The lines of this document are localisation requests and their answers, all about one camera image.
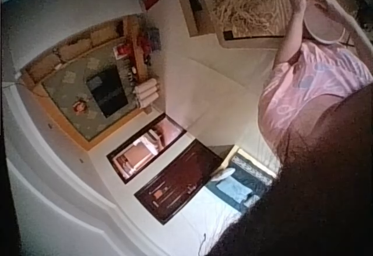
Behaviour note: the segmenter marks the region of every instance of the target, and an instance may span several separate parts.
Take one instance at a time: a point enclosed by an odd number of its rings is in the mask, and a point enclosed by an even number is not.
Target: person
[[[290,0],[258,112],[279,178],[208,256],[372,254],[373,46],[336,0],[313,1],[345,26],[358,57],[302,42],[307,0]]]

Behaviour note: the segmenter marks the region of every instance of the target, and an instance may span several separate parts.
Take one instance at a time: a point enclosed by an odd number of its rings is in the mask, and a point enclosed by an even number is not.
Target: white roll
[[[151,78],[148,81],[145,81],[144,83],[141,83],[138,86],[135,86],[135,93],[141,94],[145,92],[146,90],[149,90],[152,87],[155,87],[157,85],[157,80],[155,78]]]
[[[139,100],[144,100],[145,98],[149,97],[151,94],[157,92],[157,86],[151,87],[149,90],[146,90],[142,93],[137,94]]]
[[[147,97],[143,100],[139,100],[140,108],[145,108],[145,107],[149,106],[153,101],[158,99],[158,97],[159,97],[158,93],[153,93],[149,97]]]

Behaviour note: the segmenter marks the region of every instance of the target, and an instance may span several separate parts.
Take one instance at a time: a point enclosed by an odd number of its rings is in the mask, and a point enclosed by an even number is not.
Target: blue mat
[[[244,203],[253,198],[255,195],[261,197],[270,188],[273,177],[256,167],[250,160],[238,153],[232,157],[228,167],[235,169],[235,172],[231,177],[252,191],[248,194],[247,199],[238,203],[235,201],[233,194],[230,197],[226,193],[220,191],[218,184],[223,180],[218,182],[210,181],[205,186],[218,198],[222,199],[234,209],[241,213],[245,213],[248,208],[244,205]]]

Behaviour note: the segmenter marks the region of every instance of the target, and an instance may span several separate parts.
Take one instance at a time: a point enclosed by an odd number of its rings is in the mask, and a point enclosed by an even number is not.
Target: pink shirt
[[[276,153],[293,123],[300,134],[307,135],[302,122],[316,123],[330,106],[372,82],[365,64],[342,45],[305,41],[299,60],[294,65],[277,65],[265,83],[259,99],[259,129]],[[306,115],[297,121],[300,112]]]

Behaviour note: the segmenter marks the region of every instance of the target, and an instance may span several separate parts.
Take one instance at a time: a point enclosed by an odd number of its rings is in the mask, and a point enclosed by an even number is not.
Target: pink floral shirt
[[[276,153],[289,126],[311,100],[323,95],[343,100],[372,82],[365,64],[342,45],[305,41],[299,60],[276,66],[266,82],[259,100],[259,129]],[[321,116],[320,111],[311,114],[307,117]]]

